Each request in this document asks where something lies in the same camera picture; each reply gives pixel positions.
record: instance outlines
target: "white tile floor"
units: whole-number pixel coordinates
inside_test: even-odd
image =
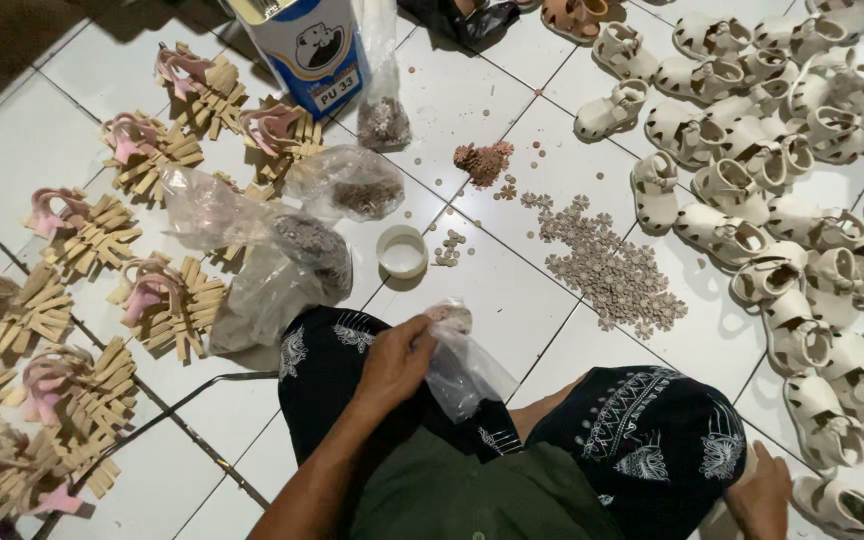
[[[628,23],[645,33],[646,48],[662,59],[678,55],[670,40],[672,27],[689,12],[728,12],[754,26],[766,16],[802,16],[805,6],[803,0],[677,0],[662,6],[630,0],[627,11]],[[546,30],[536,11],[523,14],[504,39],[479,47],[477,53],[445,42],[406,18],[398,21],[398,31],[401,99],[412,120],[414,144],[387,158],[405,173],[406,201],[383,222],[337,225],[355,256],[354,289],[342,305],[396,324],[443,297],[461,297],[475,315],[475,338],[521,381],[511,407],[546,396],[594,366],[667,364],[720,388],[746,420],[750,437],[767,439],[771,451],[790,461],[794,474],[806,474],[779,399],[781,380],[762,361],[765,338],[758,314],[731,300],[728,276],[713,264],[700,267],[699,260],[709,261],[705,253],[674,234],[650,236],[636,225],[628,174],[636,159],[655,151],[642,126],[593,144],[572,134],[572,115],[616,83],[592,59],[589,47]],[[154,84],[152,65],[158,43],[175,41],[189,43],[203,56],[224,51],[240,69],[249,106],[267,94],[283,93],[266,66],[254,63],[258,55],[238,23],[223,19],[208,0],[113,6],[96,20],[70,29],[0,96],[0,272],[21,279],[13,257],[23,264],[38,259],[41,241],[32,240],[30,231],[18,225],[18,215],[29,212],[34,190],[79,186],[93,198],[112,192],[111,172],[100,172],[108,151],[97,138],[98,122],[135,109],[168,117],[169,100]],[[857,52],[864,62],[864,36]],[[653,91],[646,109],[665,99]],[[326,144],[354,141],[355,105],[347,105],[327,125]],[[628,331],[599,331],[595,311],[546,271],[545,258],[564,255],[565,246],[527,238],[527,232],[538,229],[538,213],[518,201],[494,200],[503,182],[478,191],[452,166],[457,145],[500,140],[515,145],[508,172],[516,178],[519,193],[548,193],[559,208],[576,194],[587,195],[589,215],[609,213],[620,235],[652,245],[659,269],[671,281],[670,290],[687,302],[688,316],[671,332],[659,332],[648,341]],[[533,141],[541,143],[545,157],[539,157]],[[242,186],[252,178],[252,159],[238,137],[224,132],[217,141],[203,141],[202,148],[206,159],[201,170],[222,170]],[[597,179],[598,172],[605,177]],[[689,180],[685,174],[678,190],[680,204],[692,200]],[[794,190],[824,207],[861,206],[864,158],[845,167],[819,165],[800,178]],[[132,209],[145,231],[133,244],[138,253],[158,250],[179,261],[185,255],[205,258],[161,234],[167,227],[164,210]],[[405,218],[406,211],[411,218]],[[475,220],[481,220],[481,228],[474,226]],[[397,223],[425,231],[433,248],[445,231],[454,229],[467,237],[463,248],[474,247],[476,254],[463,254],[455,268],[430,267],[421,279],[386,280],[378,271],[375,244],[386,227]],[[437,230],[427,229],[432,223]],[[225,280],[231,277],[221,263],[206,259],[203,265]],[[100,342],[125,335],[118,323],[120,311],[104,300],[115,282],[113,273],[103,273],[69,287],[76,302],[73,313]],[[81,331],[70,339],[90,345]],[[215,375],[263,369],[268,355],[274,354],[210,357],[182,366],[174,354],[153,358],[136,343],[128,347],[138,377],[164,404]],[[139,425],[159,411],[144,394],[137,409]],[[270,501],[296,470],[288,428],[279,414],[277,383],[220,383],[178,416],[182,424],[164,422],[119,452],[115,460],[122,474],[92,517],[62,518],[51,538],[244,537],[261,515],[261,506],[189,433]],[[864,468],[843,477],[864,488]],[[24,518],[18,529],[28,537],[39,524],[36,518]],[[701,537],[734,536],[728,526],[715,525],[704,525]],[[790,536],[796,538],[822,537],[795,514],[792,529],[795,534]]]

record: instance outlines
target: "clear plastic bag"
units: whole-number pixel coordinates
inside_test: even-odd
[[[458,424],[472,417],[479,402],[506,402],[519,383],[473,338],[472,313],[462,300],[447,298],[426,309],[438,340],[425,381],[442,412]]]
[[[359,104],[359,144],[375,150],[402,147],[412,142],[412,127],[399,99],[396,0],[362,0],[359,12],[362,49],[371,70]]]
[[[347,217],[362,223],[384,218],[405,200],[402,171],[378,153],[342,144],[292,165],[282,194],[302,202],[319,219]]]
[[[277,346],[304,309],[349,298],[349,245],[318,219],[282,202],[257,202],[207,173],[160,167],[172,230],[189,249],[254,246],[232,278],[209,341],[213,354]]]

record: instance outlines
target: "tan sandal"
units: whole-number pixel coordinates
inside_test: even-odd
[[[609,12],[606,0],[544,0],[542,23],[545,27],[579,43],[599,35],[599,22]]]

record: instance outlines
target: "children's sandal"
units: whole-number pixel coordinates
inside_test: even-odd
[[[807,463],[825,475],[837,465],[855,467],[864,461],[862,423],[842,410],[824,378],[793,374],[782,385],[782,396]]]
[[[649,111],[645,137],[680,165],[703,167],[713,158],[713,149],[726,141],[726,130],[712,118],[663,101]]]
[[[810,14],[822,14],[846,30],[846,37],[840,45],[855,45],[864,34],[863,0],[805,0],[805,8]]]
[[[552,32],[588,43],[598,36],[599,22],[608,12],[605,0],[543,0],[541,17]]]
[[[738,117],[770,117],[779,109],[788,92],[789,83],[785,80],[760,82],[749,89],[748,95],[728,96],[710,104],[705,108],[705,115],[723,126]],[[785,124],[782,124],[782,130],[786,130]]]
[[[719,159],[699,169],[692,178],[692,192],[719,212],[757,227],[762,227],[769,219],[765,192],[749,176],[745,166],[733,159]]]
[[[834,165],[851,162],[864,152],[864,129],[861,118],[833,106],[820,106],[808,118],[793,118],[786,125],[789,132],[803,135],[812,154]]]
[[[749,263],[772,243],[761,228],[701,202],[691,202],[678,211],[675,230],[727,266]]]
[[[783,145],[772,140],[762,129],[760,119],[754,116],[739,116],[727,124],[726,141],[716,148],[715,155],[743,164],[763,189],[777,188],[786,182]]]
[[[718,56],[701,60],[670,56],[658,65],[654,83],[663,92],[714,103],[728,97],[744,77],[741,65]]]
[[[842,540],[864,540],[864,494],[837,480],[799,476],[792,482],[798,511]]]
[[[643,229],[664,231],[675,223],[679,203],[675,186],[679,168],[668,153],[659,151],[635,163],[630,172],[635,217]]]
[[[648,82],[622,80],[610,96],[582,105],[572,127],[575,135],[582,139],[601,139],[621,126],[636,122],[648,93]]]
[[[749,304],[778,298],[798,286],[805,275],[809,256],[795,242],[779,240],[747,262],[732,278],[735,296]]]
[[[816,320],[834,330],[844,330],[856,321],[853,292],[858,288],[857,274],[856,260],[846,248],[808,252],[805,298]]]
[[[643,36],[620,22],[603,22],[592,44],[592,57],[619,79],[641,79],[651,84],[659,61],[642,47]]]
[[[839,403],[859,422],[864,422],[864,339],[842,330],[832,338],[831,362],[819,376],[835,390]]]
[[[690,13],[678,19],[672,42],[681,54],[695,60],[716,56],[736,58],[752,42],[752,32],[738,19],[712,18]]]
[[[812,317],[809,300],[798,287],[762,300],[766,352],[780,372],[801,373],[829,363],[833,331]]]
[[[745,73],[745,87],[776,80],[791,84],[799,77],[799,67],[785,49],[755,49],[740,56],[738,64]]]

